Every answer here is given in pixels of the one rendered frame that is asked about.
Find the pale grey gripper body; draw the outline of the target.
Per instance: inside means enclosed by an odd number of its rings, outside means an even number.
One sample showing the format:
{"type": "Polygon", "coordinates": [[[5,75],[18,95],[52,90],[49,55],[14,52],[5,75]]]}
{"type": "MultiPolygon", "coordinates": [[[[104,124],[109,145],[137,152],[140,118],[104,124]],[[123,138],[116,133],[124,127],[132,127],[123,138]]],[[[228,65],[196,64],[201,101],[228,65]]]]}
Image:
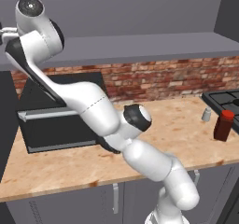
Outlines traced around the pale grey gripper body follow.
{"type": "Polygon", "coordinates": [[[0,28],[0,39],[3,44],[6,44],[9,40],[12,40],[18,36],[18,29],[16,27],[4,27],[0,28]]]}

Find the small white shaker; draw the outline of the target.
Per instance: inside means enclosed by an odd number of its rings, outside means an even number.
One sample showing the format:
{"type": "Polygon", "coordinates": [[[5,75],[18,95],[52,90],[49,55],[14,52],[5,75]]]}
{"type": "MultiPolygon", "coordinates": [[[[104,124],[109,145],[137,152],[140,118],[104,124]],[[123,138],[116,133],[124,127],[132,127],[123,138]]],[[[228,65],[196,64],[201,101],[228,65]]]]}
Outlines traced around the small white shaker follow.
{"type": "Polygon", "coordinates": [[[208,106],[203,112],[202,121],[208,122],[210,118],[211,118],[211,108],[208,106]]]}

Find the dark grey tall cabinet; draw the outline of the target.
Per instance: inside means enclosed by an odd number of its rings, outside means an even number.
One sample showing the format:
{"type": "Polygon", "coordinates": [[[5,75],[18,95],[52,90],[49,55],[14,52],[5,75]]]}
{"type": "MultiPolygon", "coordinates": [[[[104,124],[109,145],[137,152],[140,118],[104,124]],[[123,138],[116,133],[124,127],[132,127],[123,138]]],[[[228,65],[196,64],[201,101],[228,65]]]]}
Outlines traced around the dark grey tall cabinet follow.
{"type": "Polygon", "coordinates": [[[239,0],[220,1],[214,32],[239,43],[239,0]]]}

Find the dark red ketchup bottle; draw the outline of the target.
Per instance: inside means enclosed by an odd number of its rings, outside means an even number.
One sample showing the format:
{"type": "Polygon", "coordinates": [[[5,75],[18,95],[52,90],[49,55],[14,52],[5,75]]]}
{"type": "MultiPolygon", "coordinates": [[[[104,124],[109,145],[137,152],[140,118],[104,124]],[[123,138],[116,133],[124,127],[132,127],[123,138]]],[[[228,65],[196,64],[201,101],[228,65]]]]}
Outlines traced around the dark red ketchup bottle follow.
{"type": "Polygon", "coordinates": [[[214,138],[226,142],[233,125],[234,113],[231,110],[222,110],[214,129],[214,138]]]}

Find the dark fridge side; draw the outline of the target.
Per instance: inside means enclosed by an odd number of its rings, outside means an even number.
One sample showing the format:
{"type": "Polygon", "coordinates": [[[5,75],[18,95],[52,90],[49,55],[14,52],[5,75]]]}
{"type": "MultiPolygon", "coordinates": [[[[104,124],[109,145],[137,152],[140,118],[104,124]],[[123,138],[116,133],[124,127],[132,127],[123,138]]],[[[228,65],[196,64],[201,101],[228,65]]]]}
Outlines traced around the dark fridge side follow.
{"type": "Polygon", "coordinates": [[[16,116],[18,101],[10,72],[0,72],[0,182],[19,127],[16,116]]]}

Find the black microwave oven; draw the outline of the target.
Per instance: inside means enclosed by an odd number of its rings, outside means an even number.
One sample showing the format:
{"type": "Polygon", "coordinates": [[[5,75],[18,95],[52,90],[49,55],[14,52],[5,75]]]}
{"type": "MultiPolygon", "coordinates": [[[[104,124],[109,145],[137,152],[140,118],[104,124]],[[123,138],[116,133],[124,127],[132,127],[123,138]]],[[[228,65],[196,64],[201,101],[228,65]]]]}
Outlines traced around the black microwave oven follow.
{"type": "MultiPolygon", "coordinates": [[[[20,111],[67,108],[51,100],[30,78],[27,79],[19,101],[20,111]]],[[[32,119],[24,122],[18,116],[21,133],[28,153],[52,151],[96,144],[97,135],[79,115],[32,119]]]]}

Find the black hob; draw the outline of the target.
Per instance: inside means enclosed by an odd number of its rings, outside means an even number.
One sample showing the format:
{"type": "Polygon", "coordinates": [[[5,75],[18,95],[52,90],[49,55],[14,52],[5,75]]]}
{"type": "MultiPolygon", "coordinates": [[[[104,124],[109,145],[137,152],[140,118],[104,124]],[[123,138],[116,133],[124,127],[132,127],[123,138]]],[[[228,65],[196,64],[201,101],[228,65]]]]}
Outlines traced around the black hob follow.
{"type": "Polygon", "coordinates": [[[232,128],[239,134],[239,89],[207,91],[202,94],[202,100],[218,115],[222,110],[231,110],[234,113],[232,128]]]}

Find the dark oven front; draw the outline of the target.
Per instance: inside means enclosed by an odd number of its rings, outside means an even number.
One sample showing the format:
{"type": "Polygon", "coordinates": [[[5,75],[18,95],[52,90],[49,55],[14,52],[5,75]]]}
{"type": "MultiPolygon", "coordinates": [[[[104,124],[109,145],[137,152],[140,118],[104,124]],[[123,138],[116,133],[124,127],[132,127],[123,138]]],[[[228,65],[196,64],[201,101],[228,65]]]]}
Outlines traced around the dark oven front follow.
{"type": "Polygon", "coordinates": [[[239,171],[232,192],[216,224],[239,224],[239,171]]]}

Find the grey wall cabinet run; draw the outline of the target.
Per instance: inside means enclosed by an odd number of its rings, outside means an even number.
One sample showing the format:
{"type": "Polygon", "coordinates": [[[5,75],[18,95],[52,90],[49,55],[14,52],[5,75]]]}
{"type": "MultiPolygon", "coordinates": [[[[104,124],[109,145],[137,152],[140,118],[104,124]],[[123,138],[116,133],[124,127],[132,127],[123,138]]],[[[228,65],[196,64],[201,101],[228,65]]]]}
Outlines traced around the grey wall cabinet run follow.
{"type": "Polygon", "coordinates": [[[239,55],[239,40],[215,33],[69,37],[64,50],[41,69],[112,63],[144,63],[239,55]]]}

